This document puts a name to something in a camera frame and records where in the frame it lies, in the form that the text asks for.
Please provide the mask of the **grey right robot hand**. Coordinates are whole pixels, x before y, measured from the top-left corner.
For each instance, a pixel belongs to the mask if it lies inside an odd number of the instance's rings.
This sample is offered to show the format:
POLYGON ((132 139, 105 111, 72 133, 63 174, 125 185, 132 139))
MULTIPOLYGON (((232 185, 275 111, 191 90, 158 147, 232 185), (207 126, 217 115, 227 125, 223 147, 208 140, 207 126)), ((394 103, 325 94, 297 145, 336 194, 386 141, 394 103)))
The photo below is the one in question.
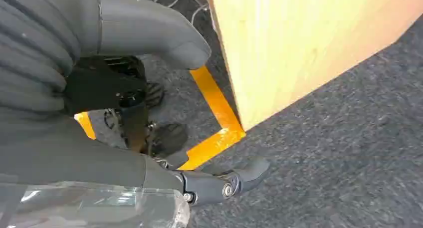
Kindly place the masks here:
POLYGON ((67 78, 81 58, 139 54, 196 69, 211 49, 182 14, 150 0, 0 0, 0 172, 21 184, 170 189, 192 194, 194 204, 260 184, 265 159, 219 175, 173 172, 89 139, 65 114, 67 78))

